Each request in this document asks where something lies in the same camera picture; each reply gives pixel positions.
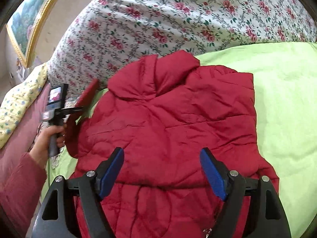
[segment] jacket sleeve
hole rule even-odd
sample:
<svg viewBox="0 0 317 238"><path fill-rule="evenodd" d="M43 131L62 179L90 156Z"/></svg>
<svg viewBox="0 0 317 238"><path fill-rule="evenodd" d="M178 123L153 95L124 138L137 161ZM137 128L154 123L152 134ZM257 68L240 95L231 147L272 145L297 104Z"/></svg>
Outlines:
<svg viewBox="0 0 317 238"><path fill-rule="evenodd" d="M79 97L75 107L87 108L94 99L98 88L99 81L97 79L93 79L89 86ZM71 114L67 120L67 127L65 129L65 145L67 147L68 153L75 158L80 157L80 155L78 154L78 135L80 133L80 129L83 125L88 124L88 121L85 121L83 119L81 119L81 121L77 123L77 119L83 113L84 111Z"/></svg>
<svg viewBox="0 0 317 238"><path fill-rule="evenodd" d="M0 192L4 212L23 236L30 226L45 180L46 171L25 153Z"/></svg>

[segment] small display screen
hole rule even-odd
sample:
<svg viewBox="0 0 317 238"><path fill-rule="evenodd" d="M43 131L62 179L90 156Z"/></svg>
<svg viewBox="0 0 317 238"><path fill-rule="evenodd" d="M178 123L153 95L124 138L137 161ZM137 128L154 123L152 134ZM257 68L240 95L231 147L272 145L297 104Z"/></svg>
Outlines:
<svg viewBox="0 0 317 238"><path fill-rule="evenodd" d="M50 92L49 103L56 102L61 99L61 87L52 89Z"/></svg>

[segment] hand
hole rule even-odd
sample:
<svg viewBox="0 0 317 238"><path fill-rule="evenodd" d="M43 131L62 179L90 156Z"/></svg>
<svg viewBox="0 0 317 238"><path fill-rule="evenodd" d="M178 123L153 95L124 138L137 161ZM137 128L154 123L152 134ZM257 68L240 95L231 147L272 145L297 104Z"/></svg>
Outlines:
<svg viewBox="0 0 317 238"><path fill-rule="evenodd" d="M29 155L33 160L43 169L46 168L46 163L49 158L48 149L50 137L53 134L60 133L62 136L56 139L57 146L62 148L64 146L64 127L63 126L50 126L44 129L39 135L34 147L31 149Z"/></svg>

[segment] lime green sheet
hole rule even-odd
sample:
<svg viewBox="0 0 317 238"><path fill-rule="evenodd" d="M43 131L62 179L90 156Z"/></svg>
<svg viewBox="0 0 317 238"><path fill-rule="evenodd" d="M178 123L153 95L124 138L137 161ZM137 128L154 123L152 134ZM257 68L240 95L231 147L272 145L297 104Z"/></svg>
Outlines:
<svg viewBox="0 0 317 238"><path fill-rule="evenodd" d="M104 89L102 91L98 91L96 95L94 96L94 99L92 100L92 103L90 107L87 109L87 111L83 114L82 117L91 117L94 113L94 110L96 108L96 105L98 104L99 99L108 91L108 89ZM68 179L72 173L75 171L75 167L77 164L77 159L73 158L69 155L67 148L64 147L62 152L59 156L59 162L58 166L56 168L52 168L50 164L50 160L48 161L46 165L46 173L47 173L47 179L45 181L45 184L42 189L41 193L41 202L43 201L47 191L49 190L49 187L52 183L52 181L55 179L56 176L64 176L66 179Z"/></svg>
<svg viewBox="0 0 317 238"><path fill-rule="evenodd" d="M197 57L254 75L258 147L280 178L293 238L317 213L317 45L255 44Z"/></svg>

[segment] framed painting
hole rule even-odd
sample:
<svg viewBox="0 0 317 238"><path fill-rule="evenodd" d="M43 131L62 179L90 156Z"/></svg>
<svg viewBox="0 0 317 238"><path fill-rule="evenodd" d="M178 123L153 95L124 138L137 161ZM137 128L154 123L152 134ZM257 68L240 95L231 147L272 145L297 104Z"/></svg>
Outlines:
<svg viewBox="0 0 317 238"><path fill-rule="evenodd" d="M24 0L7 23L7 32L25 68L32 64L42 27L57 0Z"/></svg>

